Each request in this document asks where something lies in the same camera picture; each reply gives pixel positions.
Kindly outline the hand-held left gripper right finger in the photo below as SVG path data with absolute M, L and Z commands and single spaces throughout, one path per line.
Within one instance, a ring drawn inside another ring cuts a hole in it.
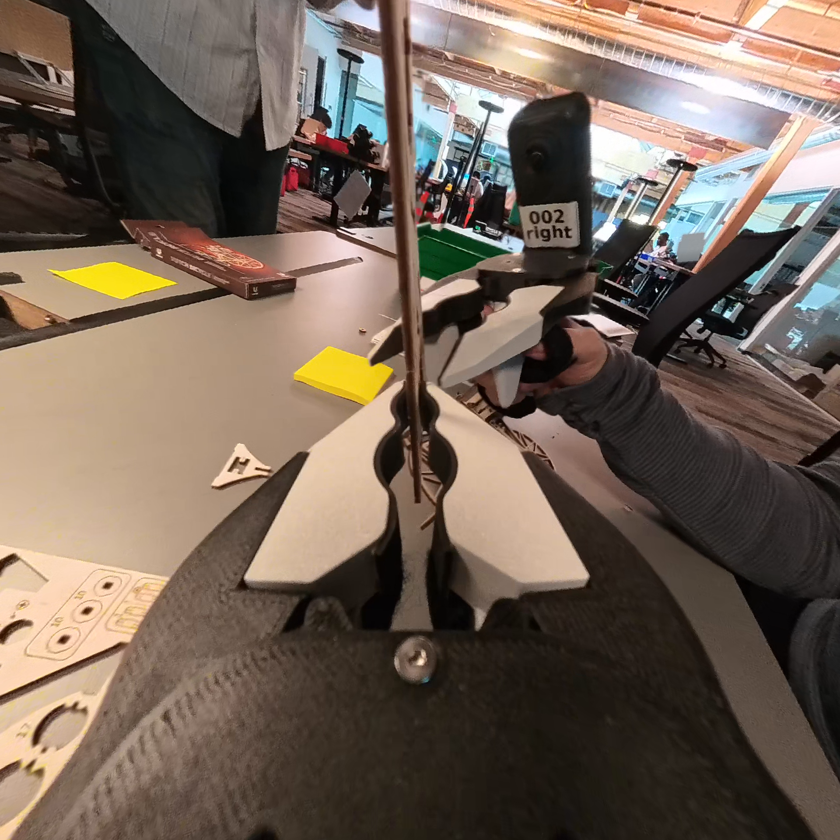
M 427 464 L 439 481 L 427 602 L 433 623 L 473 623 L 498 601 L 586 587 L 590 574 L 525 453 L 427 386 Z

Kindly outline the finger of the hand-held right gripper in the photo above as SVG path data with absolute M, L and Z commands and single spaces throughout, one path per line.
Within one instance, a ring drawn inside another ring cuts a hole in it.
M 557 308 L 564 286 L 532 286 L 512 291 L 507 305 L 487 315 L 458 339 L 436 384 L 448 388 L 482 375 L 535 346 L 546 328 L 545 314 Z
M 437 283 L 420 297 L 424 365 L 446 366 L 461 339 L 485 321 L 485 300 L 477 280 L 454 279 Z M 383 364 L 397 355 L 407 360 L 403 318 L 376 336 L 367 356 L 370 365 Z

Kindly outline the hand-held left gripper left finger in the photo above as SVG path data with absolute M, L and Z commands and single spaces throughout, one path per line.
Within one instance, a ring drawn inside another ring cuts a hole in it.
M 403 591 L 392 490 L 404 468 L 403 385 L 306 453 L 248 567 L 250 589 L 333 597 L 355 623 L 390 623 Z

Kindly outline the thin plywood parts sheet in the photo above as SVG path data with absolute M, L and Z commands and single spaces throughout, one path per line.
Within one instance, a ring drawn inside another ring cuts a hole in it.
M 410 3 L 377 4 L 381 60 L 385 80 L 385 117 L 392 190 L 397 280 L 401 302 L 404 393 L 409 431 L 409 465 L 415 503 L 422 492 L 422 412 L 424 388 L 424 325 L 415 225 L 415 150 L 413 128 L 412 39 Z

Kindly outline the person's right forearm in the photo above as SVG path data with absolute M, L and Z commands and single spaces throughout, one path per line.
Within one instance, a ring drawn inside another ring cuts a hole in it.
M 613 348 L 587 387 L 556 393 L 569 426 L 698 551 L 768 590 L 839 595 L 838 454 L 786 465 L 692 416 L 656 369 Z

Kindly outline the wooden bicycle model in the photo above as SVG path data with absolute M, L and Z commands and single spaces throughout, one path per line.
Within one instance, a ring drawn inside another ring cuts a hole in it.
M 457 456 L 464 459 L 466 479 L 487 476 L 487 469 L 478 467 L 481 454 L 500 456 L 501 463 L 510 466 L 512 453 L 518 451 L 535 455 L 553 469 L 553 462 L 541 445 L 506 425 L 501 415 L 480 396 L 476 386 L 470 386 L 463 395 L 453 396 L 437 385 L 430 385 L 428 394 L 438 399 L 440 414 L 437 421 L 423 431 L 419 470 L 409 467 L 412 477 L 419 478 L 423 496 L 432 505 L 432 512 L 419 527 L 422 531 L 434 524 L 438 498 L 450 481 L 448 473 L 438 474 L 437 467 L 442 462 L 433 455 L 433 434 L 439 434 L 443 442 L 450 444 Z

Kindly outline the numbered plywood parts sheet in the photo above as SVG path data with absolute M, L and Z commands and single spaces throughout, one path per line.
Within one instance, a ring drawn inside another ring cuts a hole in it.
M 167 583 L 158 574 L 10 545 L 2 545 L 1 560 L 3 701 L 122 652 Z M 65 768 L 111 679 L 2 713 L 2 778 L 20 796 L 2 804 L 2 838 L 15 834 Z

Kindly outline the person's right hand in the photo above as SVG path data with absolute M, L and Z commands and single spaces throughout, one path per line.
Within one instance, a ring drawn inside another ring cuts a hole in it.
M 609 356 L 606 341 L 591 325 L 563 318 L 524 353 L 512 404 L 500 405 L 492 373 L 479 375 L 475 384 L 483 399 L 503 415 L 525 417 L 557 391 L 589 382 Z

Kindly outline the green plastic bin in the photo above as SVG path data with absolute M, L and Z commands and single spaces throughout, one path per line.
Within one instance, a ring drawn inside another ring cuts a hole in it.
M 495 240 L 448 224 L 417 225 L 416 236 L 420 277 L 435 281 L 523 249 L 519 238 L 504 235 Z

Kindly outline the triangular wooden piece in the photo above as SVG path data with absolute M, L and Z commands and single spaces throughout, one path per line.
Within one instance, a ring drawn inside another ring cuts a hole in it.
M 237 444 L 224 467 L 213 479 L 211 487 L 223 489 L 248 480 L 265 479 L 272 475 L 273 468 L 255 457 L 244 444 Z

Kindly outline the yellow sticky note pad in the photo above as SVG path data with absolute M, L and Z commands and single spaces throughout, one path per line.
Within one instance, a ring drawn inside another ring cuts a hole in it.
M 392 376 L 393 369 L 385 364 L 371 365 L 361 355 L 329 346 L 295 371 L 293 380 L 365 406 Z

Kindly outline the brown product box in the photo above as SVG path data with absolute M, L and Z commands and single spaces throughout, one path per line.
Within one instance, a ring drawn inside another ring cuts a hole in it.
M 183 222 L 123 219 L 129 236 L 168 266 L 247 301 L 293 292 L 298 281 L 266 263 L 208 237 Z

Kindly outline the flat yellow paper note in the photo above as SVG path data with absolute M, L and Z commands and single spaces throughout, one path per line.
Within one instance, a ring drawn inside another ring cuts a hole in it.
M 173 280 L 114 261 L 76 269 L 50 269 L 49 272 L 71 284 L 117 300 L 176 286 Z

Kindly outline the person's leg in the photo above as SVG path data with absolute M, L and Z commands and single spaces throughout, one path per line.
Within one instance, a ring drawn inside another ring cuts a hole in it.
M 791 636 L 789 681 L 835 775 L 839 775 L 839 601 L 819 599 Z

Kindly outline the brown cardboard piece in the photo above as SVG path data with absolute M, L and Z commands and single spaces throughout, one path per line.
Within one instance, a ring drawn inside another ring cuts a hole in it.
M 1 317 L 29 331 L 69 323 L 67 319 L 16 297 L 7 290 L 1 290 Z

